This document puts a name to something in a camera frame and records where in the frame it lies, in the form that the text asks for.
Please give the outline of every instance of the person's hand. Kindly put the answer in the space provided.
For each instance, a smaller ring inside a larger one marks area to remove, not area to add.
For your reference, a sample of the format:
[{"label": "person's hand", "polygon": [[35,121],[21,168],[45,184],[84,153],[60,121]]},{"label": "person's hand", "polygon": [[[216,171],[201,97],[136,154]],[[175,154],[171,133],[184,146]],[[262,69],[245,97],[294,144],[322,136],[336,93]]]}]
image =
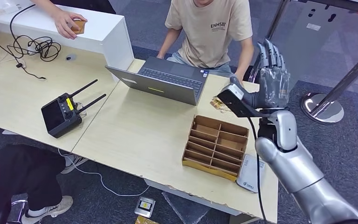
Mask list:
[{"label": "person's hand", "polygon": [[162,55],[162,54],[159,53],[156,58],[164,59],[164,55]]},{"label": "person's hand", "polygon": [[80,19],[82,21],[87,21],[82,15],[71,13],[63,10],[57,10],[52,15],[55,23],[55,27],[57,27],[57,31],[63,37],[74,40],[76,38],[76,34],[70,29],[71,27],[79,30],[79,26],[73,22],[74,19]]}]

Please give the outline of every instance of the antenna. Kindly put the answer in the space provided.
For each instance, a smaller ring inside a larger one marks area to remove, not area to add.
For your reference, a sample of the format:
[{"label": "antenna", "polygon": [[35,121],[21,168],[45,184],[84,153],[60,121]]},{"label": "antenna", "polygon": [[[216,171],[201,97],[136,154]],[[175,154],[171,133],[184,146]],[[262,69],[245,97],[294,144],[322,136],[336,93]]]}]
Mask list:
[{"label": "antenna", "polygon": [[83,112],[84,110],[86,110],[87,108],[91,107],[94,103],[98,102],[99,100],[101,100],[102,98],[106,97],[106,94],[103,94],[102,96],[96,98],[95,100],[93,100],[91,103],[87,104],[86,106],[84,106],[82,109],[76,111],[76,114],[80,114],[81,112]]},{"label": "antenna", "polygon": [[86,88],[88,88],[89,86],[91,86],[92,84],[96,83],[98,81],[98,79],[92,81],[91,83],[85,85],[84,87],[80,88],[79,90],[75,91],[74,93],[69,95],[69,98],[74,97],[75,95],[77,95],[78,93],[80,93],[81,91],[85,90]]}]

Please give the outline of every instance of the chrome stanchion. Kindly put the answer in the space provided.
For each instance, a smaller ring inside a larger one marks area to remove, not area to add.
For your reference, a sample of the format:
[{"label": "chrome stanchion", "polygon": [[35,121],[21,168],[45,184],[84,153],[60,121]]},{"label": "chrome stanchion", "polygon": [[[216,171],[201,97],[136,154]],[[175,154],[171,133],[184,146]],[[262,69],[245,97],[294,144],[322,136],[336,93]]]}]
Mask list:
[{"label": "chrome stanchion", "polygon": [[[281,20],[282,14],[285,11],[285,8],[288,5],[289,1],[290,0],[281,0],[281,2],[279,3],[278,10],[275,13],[275,17],[272,20],[271,26],[269,27],[267,35],[266,35],[266,38],[268,40],[271,40],[272,36],[274,35],[276,27],[278,26],[279,21]],[[255,82],[259,68],[260,68],[260,59],[259,59],[259,57],[257,57],[254,65],[253,65],[253,68],[250,71],[248,82],[251,82],[251,83]]]},{"label": "chrome stanchion", "polygon": [[312,120],[322,124],[334,124],[344,117],[344,109],[338,97],[358,78],[358,63],[334,87],[329,94],[308,93],[301,101],[301,109]]}]

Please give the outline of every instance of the light wood table surface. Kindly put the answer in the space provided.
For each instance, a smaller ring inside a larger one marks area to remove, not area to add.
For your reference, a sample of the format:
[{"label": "light wood table surface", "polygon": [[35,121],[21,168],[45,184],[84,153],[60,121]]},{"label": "light wood table surface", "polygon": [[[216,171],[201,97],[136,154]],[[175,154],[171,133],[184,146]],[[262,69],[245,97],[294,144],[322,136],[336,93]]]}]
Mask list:
[{"label": "light wood table surface", "polygon": [[[135,59],[129,71],[144,61]],[[235,182],[182,166],[181,158],[194,115],[203,115],[247,127],[248,119],[221,113],[210,105],[228,79],[209,75],[197,107],[130,89],[119,82],[101,111],[72,151],[109,167],[225,205],[252,217],[262,217],[258,195]],[[257,84],[245,83],[252,92]],[[258,129],[258,119],[252,119]],[[255,155],[249,135],[247,154]],[[266,166],[262,201],[267,220],[277,222],[278,180]]]},{"label": "light wood table surface", "polygon": [[[0,44],[13,44],[13,38],[0,33]],[[76,54],[76,60],[67,62],[65,58],[69,54]],[[4,55],[0,48],[0,59]],[[16,68],[15,61],[0,63],[0,128],[72,151],[107,97],[87,110],[87,116],[79,127],[59,139],[47,133],[41,107],[65,92],[73,93],[94,79],[99,81],[75,96],[74,101],[86,105],[103,93],[109,95],[117,83],[104,68],[104,56],[62,46],[59,56],[52,62],[43,62],[39,55],[23,59],[28,72],[47,80],[41,81],[26,74],[21,68]]]}]

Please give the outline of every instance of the gray laptop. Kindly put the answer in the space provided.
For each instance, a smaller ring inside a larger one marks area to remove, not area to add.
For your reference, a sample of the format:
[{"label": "gray laptop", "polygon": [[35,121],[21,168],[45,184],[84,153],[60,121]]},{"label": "gray laptop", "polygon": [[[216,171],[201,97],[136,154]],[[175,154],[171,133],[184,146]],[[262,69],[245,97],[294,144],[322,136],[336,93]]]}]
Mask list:
[{"label": "gray laptop", "polygon": [[198,104],[209,74],[209,70],[155,57],[149,57],[138,74],[106,68],[130,88],[191,105]]}]

